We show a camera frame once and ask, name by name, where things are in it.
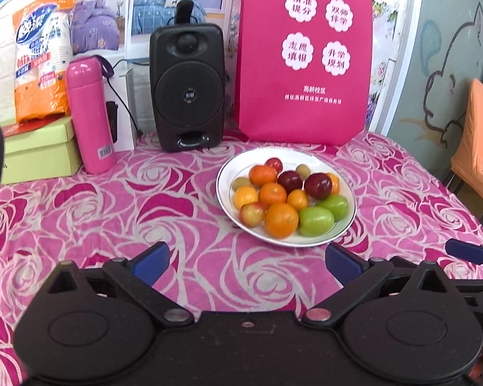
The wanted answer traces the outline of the pink tote bag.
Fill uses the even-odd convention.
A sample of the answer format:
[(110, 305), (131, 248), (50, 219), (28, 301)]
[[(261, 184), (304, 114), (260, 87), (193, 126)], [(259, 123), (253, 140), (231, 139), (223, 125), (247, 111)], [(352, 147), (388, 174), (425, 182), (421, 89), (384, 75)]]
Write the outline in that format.
[(365, 127), (372, 0), (241, 0), (234, 117), (260, 141), (343, 145)]

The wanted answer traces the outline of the round green apple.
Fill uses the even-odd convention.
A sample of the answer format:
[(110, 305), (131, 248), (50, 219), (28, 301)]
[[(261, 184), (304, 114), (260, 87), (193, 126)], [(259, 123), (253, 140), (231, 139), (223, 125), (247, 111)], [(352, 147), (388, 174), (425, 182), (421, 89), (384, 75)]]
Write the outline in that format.
[(336, 221), (343, 220), (349, 214), (348, 200), (339, 194), (332, 194), (327, 199), (320, 200), (316, 206), (329, 210)]

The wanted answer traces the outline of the pink thermos bottle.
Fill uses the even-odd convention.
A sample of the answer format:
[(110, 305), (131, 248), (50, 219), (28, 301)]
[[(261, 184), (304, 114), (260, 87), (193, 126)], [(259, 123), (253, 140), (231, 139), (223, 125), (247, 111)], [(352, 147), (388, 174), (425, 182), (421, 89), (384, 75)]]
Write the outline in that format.
[(84, 169), (91, 174), (117, 163), (104, 95), (104, 78), (111, 74), (109, 62), (98, 55), (75, 59), (66, 71), (70, 116)]

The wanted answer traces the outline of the white box behind thermos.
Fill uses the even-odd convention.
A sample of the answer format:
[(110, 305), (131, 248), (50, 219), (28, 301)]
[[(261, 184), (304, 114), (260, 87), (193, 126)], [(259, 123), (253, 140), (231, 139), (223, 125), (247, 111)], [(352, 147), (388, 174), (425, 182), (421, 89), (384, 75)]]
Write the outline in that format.
[(133, 71), (122, 68), (105, 78), (104, 95), (115, 152), (134, 150), (138, 136)]

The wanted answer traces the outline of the dark red plum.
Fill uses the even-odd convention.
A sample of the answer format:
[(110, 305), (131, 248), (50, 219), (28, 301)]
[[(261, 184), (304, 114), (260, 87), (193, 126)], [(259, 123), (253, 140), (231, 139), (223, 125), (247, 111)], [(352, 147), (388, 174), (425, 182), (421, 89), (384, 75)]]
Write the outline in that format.
[(331, 190), (331, 178), (326, 173), (312, 173), (304, 182), (304, 192), (313, 199), (327, 199), (331, 195)]
[(287, 194), (295, 190), (302, 190), (304, 184), (300, 174), (294, 170), (281, 172), (276, 183), (282, 186)]

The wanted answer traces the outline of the orange fabric chair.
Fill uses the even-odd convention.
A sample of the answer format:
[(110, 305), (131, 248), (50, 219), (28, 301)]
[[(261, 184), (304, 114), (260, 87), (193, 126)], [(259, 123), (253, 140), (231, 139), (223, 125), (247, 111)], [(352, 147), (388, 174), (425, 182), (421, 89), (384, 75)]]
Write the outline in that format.
[(463, 133), (451, 170), (483, 199), (483, 83), (473, 78)]

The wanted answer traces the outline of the yellow-red plum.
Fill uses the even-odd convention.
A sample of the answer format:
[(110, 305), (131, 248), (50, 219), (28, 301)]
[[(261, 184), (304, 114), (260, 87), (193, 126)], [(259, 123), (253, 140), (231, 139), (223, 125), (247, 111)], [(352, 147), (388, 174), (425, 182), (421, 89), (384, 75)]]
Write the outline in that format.
[(265, 216), (265, 208), (259, 202), (245, 204), (239, 211), (240, 222), (247, 227), (259, 226)]

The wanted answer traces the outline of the small orange front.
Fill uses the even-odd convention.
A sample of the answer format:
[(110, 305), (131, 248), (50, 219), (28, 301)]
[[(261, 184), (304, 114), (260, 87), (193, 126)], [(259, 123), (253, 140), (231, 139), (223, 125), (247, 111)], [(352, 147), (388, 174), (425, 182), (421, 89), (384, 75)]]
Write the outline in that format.
[(298, 212), (309, 206), (309, 196), (302, 189), (295, 189), (289, 193), (287, 203)]

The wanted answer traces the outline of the big orange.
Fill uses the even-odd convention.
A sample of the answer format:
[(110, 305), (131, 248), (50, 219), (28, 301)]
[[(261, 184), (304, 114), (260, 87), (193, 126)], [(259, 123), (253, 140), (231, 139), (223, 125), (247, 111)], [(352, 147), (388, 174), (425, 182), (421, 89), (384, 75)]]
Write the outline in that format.
[(340, 179), (339, 179), (339, 177), (332, 172), (328, 172), (328, 173), (326, 173), (326, 175), (331, 181), (331, 195), (339, 195), (340, 194)]

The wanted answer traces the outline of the oval green fruit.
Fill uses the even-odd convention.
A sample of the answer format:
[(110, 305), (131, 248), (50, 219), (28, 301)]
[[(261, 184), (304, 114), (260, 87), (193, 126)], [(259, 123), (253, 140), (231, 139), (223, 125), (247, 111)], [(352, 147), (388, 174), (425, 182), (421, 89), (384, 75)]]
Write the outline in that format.
[(306, 237), (323, 235), (335, 225), (333, 213), (323, 207), (307, 207), (301, 210), (298, 215), (298, 232)]

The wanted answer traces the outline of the small red plum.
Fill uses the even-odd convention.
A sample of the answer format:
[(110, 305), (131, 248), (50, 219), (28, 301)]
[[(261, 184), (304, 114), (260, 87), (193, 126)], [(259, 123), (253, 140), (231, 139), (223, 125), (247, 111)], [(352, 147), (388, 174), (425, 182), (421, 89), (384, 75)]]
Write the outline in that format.
[(265, 166), (270, 166), (276, 170), (277, 173), (281, 173), (283, 170), (282, 161), (279, 160), (277, 157), (270, 158), (265, 161)]

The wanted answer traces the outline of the large orange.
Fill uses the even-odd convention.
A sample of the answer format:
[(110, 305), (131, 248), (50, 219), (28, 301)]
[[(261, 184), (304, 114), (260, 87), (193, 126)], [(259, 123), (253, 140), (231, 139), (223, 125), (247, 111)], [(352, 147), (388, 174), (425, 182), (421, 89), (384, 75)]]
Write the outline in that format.
[(294, 234), (299, 224), (297, 210), (287, 203), (271, 205), (264, 218), (266, 232), (277, 239), (284, 239)]

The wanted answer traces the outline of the light green box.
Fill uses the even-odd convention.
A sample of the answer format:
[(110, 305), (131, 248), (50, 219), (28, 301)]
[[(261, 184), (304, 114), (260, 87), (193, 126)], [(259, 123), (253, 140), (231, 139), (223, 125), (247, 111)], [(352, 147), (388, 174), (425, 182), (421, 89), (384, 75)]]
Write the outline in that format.
[(4, 185), (71, 176), (82, 166), (69, 116), (6, 123), (1, 130), (5, 140)]

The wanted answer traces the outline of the white round plate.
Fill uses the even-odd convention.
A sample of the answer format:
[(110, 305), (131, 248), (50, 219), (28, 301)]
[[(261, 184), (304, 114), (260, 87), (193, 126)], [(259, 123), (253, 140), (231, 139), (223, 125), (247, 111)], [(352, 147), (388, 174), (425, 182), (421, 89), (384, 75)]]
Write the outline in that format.
[[(304, 237), (298, 233), (294, 233), (287, 238), (278, 240), (269, 235), (262, 225), (255, 228), (245, 226), (240, 221), (239, 214), (234, 206), (234, 191), (231, 188), (232, 182), (238, 177), (248, 177), (249, 169), (252, 166), (262, 164), (267, 159), (273, 157), (277, 157), (282, 161), (285, 171), (305, 164), (314, 172), (332, 172), (336, 174), (339, 178), (340, 194), (347, 199), (348, 215), (335, 223), (329, 232), (317, 237)], [(235, 225), (260, 240), (281, 247), (317, 247), (334, 241), (348, 231), (358, 211), (357, 201), (352, 188), (341, 177), (339, 172), (325, 160), (311, 152), (302, 152), (286, 146), (263, 146), (235, 155), (218, 172), (216, 178), (216, 195), (222, 210)]]

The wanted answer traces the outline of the black speaker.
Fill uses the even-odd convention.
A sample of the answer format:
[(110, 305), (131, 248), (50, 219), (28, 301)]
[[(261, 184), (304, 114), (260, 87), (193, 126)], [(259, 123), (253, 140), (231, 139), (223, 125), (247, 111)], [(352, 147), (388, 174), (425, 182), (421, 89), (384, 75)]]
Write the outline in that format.
[(173, 24), (150, 36), (152, 109), (161, 147), (182, 152), (219, 145), (226, 91), (222, 29), (193, 23), (194, 3), (177, 5)]

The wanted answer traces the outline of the small green-brown fruit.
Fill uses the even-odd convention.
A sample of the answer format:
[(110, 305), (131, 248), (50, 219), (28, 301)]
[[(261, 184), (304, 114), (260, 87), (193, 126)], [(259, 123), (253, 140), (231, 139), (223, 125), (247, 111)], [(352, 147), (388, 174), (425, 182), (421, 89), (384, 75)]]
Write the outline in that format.
[(237, 177), (231, 184), (231, 189), (236, 192), (241, 187), (251, 187), (252, 183), (248, 177)]

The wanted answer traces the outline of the small yellowish fruit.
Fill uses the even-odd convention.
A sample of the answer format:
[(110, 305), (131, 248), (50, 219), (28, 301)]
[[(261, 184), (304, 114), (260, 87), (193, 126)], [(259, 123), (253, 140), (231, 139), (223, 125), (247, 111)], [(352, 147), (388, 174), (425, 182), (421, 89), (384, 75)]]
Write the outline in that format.
[(306, 181), (307, 178), (309, 178), (309, 176), (311, 175), (310, 167), (306, 166), (305, 164), (300, 164), (299, 166), (297, 166), (296, 172), (303, 181)]

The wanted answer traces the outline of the small yellow orange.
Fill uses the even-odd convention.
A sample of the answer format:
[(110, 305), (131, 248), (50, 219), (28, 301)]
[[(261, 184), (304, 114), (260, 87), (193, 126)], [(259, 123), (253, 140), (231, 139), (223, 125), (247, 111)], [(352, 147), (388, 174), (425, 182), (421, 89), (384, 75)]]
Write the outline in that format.
[(259, 195), (255, 187), (244, 186), (239, 187), (234, 193), (234, 207), (240, 210), (243, 206), (251, 203), (256, 203), (259, 200)]

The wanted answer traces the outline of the tangerine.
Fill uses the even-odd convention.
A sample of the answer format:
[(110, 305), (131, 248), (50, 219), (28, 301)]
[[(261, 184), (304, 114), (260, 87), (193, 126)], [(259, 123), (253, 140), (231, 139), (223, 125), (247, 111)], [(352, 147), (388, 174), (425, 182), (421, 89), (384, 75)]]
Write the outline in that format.
[(259, 202), (267, 209), (276, 203), (285, 203), (288, 198), (288, 194), (283, 186), (278, 183), (266, 183), (264, 184), (258, 193)]
[(278, 172), (273, 166), (255, 165), (249, 170), (249, 180), (252, 185), (262, 187), (277, 181)]

